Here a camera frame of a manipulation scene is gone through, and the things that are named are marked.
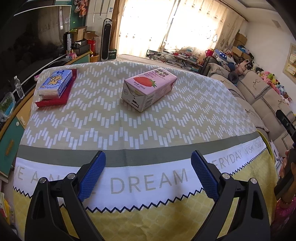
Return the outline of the person's right hand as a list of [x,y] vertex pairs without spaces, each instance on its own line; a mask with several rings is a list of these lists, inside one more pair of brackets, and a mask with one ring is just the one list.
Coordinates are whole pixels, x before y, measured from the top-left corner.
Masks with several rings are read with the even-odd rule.
[[280,169],[280,187],[278,197],[284,203],[291,203],[295,196],[295,149],[285,152]]

